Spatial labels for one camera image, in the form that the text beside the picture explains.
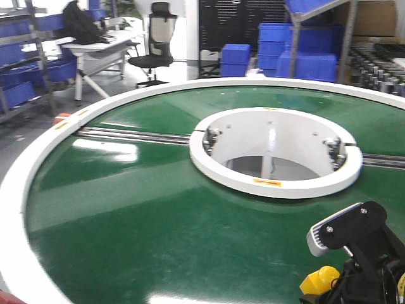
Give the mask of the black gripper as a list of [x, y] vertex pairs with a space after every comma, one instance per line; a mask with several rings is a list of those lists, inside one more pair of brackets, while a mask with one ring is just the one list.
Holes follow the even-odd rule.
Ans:
[[300, 303], [404, 303], [404, 260], [384, 258], [367, 274], [354, 259], [344, 264], [332, 288], [322, 294], [302, 294]]

